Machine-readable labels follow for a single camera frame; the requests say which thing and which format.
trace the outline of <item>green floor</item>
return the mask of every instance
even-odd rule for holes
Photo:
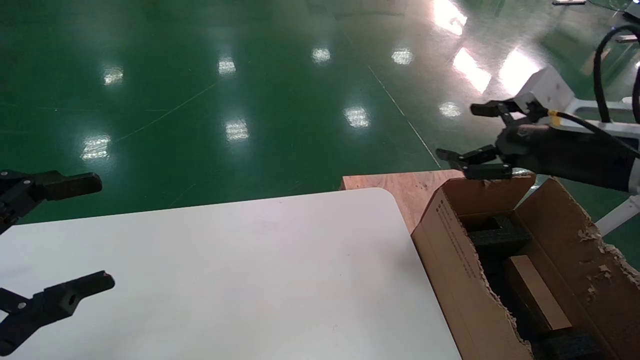
[[[104,181],[26,222],[438,170],[437,147],[471,150],[502,127],[471,102],[514,95],[547,63],[592,99],[588,65],[613,15],[551,0],[5,0],[0,167]],[[636,52],[612,45],[610,99],[630,96]],[[594,218],[626,197],[567,187]],[[639,229],[607,238],[635,266]]]

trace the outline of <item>box flap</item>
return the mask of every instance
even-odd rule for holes
[[[518,180],[514,187],[528,189],[532,182],[526,181]],[[478,188],[485,187],[482,182],[462,182],[472,183],[470,191],[482,197]],[[451,188],[461,187],[465,186],[456,181]],[[499,187],[504,196],[509,186]],[[516,203],[502,202],[502,206]],[[412,237],[462,358],[531,360],[529,347],[515,331],[515,319],[489,288],[475,248],[443,188],[431,198]]]
[[[555,179],[547,180],[516,214],[535,237],[528,250],[531,260],[571,323],[604,341],[609,356],[636,359],[638,272],[615,247],[602,241],[586,212]]]
[[[442,185],[456,214],[511,211],[536,182],[535,175],[514,177],[508,181],[450,179]]]

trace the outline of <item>open cardboard box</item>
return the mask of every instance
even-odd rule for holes
[[[516,208],[534,181],[448,180],[412,234],[462,358],[532,359],[463,225],[507,214],[532,235],[518,253],[529,256],[573,329],[588,331],[607,359],[640,359],[640,274],[555,179]]]

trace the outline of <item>plywood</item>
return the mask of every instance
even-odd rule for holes
[[[433,193],[446,181],[463,177],[458,170],[400,172],[342,177],[342,189],[382,188],[394,196],[409,233],[420,222]]]

